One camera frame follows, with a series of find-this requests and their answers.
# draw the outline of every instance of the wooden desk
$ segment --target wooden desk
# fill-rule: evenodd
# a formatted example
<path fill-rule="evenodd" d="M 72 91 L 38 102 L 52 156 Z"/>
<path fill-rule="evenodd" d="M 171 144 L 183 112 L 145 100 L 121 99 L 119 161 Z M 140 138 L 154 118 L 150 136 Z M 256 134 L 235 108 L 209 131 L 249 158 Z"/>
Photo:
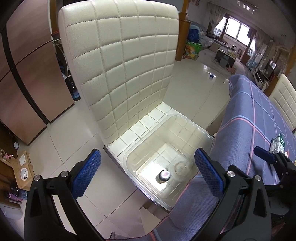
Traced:
<path fill-rule="evenodd" d="M 220 61 L 221 58 L 222 58 L 224 55 L 226 55 L 226 56 L 229 57 L 228 63 L 229 63 L 229 65 L 233 66 L 234 63 L 235 63 L 235 61 L 236 61 L 236 59 L 235 59 L 234 57 L 232 57 L 230 54 L 228 54 L 228 49 L 225 48 L 225 47 L 223 47 L 223 46 L 221 46 L 221 47 L 218 49 L 217 54 L 216 54 L 216 56 L 215 56 L 215 59 L 217 59 L 218 61 Z"/>

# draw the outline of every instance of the curtain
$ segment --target curtain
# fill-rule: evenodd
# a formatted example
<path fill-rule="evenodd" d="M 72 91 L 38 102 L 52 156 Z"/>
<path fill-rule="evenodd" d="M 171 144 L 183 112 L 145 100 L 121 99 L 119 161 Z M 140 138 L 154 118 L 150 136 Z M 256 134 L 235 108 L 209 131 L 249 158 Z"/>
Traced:
<path fill-rule="evenodd" d="M 208 3 L 208 11 L 210 16 L 210 24 L 212 25 L 211 33 L 214 33 L 214 28 L 220 23 L 226 14 L 226 9 L 212 3 Z"/>
<path fill-rule="evenodd" d="M 250 60 L 249 60 L 250 63 L 257 57 L 262 45 L 263 44 L 268 45 L 270 40 L 271 40 L 271 37 L 269 35 L 267 35 L 267 33 L 265 33 L 262 29 L 257 30 L 255 52 L 254 52 L 252 58 L 250 58 Z"/>

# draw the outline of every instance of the white leather chair back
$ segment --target white leather chair back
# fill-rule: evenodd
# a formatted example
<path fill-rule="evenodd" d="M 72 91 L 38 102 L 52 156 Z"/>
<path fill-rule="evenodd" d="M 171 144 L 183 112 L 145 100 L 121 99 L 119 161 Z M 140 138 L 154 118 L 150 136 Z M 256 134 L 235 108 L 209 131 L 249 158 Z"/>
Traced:
<path fill-rule="evenodd" d="M 58 24 L 74 82 L 110 144 L 163 100 L 176 55 L 177 9 L 82 1 L 61 8 Z"/>
<path fill-rule="evenodd" d="M 296 128 L 296 90 L 284 74 L 280 76 L 268 98 L 280 111 L 291 131 L 293 131 Z"/>

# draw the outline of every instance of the blue gripper pad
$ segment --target blue gripper pad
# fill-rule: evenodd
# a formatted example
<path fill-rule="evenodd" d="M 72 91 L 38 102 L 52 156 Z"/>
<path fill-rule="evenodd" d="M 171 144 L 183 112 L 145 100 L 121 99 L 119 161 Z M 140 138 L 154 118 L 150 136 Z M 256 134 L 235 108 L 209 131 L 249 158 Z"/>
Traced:
<path fill-rule="evenodd" d="M 94 174 L 101 164 L 101 153 L 93 149 L 88 157 L 76 165 L 70 171 L 72 176 L 72 195 L 75 199 L 83 196 Z"/>
<path fill-rule="evenodd" d="M 225 187 L 224 168 L 212 161 L 202 148 L 196 150 L 194 160 L 212 194 L 221 198 Z"/>

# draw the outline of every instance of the table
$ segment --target table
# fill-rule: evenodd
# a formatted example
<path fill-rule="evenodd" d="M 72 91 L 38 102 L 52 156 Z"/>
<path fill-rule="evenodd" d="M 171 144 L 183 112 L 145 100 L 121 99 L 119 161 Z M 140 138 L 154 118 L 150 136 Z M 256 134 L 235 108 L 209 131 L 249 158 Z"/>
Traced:
<path fill-rule="evenodd" d="M 226 170 L 234 164 L 251 177 L 260 175 L 266 185 L 278 183 L 275 171 L 255 156 L 253 149 L 258 145 L 268 150 L 270 140 L 282 133 L 286 143 L 285 151 L 289 152 L 289 158 L 294 161 L 294 135 L 274 105 L 247 77 L 231 76 L 229 90 L 231 99 L 216 135 L 211 159 L 219 161 Z M 204 179 L 195 176 L 169 216 L 156 227 L 157 235 L 163 241 L 190 240 L 207 220 L 217 202 L 218 198 L 211 194 Z"/>
<path fill-rule="evenodd" d="M 229 57 L 229 60 L 228 60 L 228 63 L 229 65 L 233 66 L 235 61 L 236 61 L 236 58 L 232 57 L 230 54 L 228 54 L 228 49 L 225 48 L 224 46 L 221 46 L 218 51 L 217 51 L 217 54 L 215 56 L 215 59 L 217 59 L 218 61 L 221 60 L 221 58 L 226 55 Z"/>

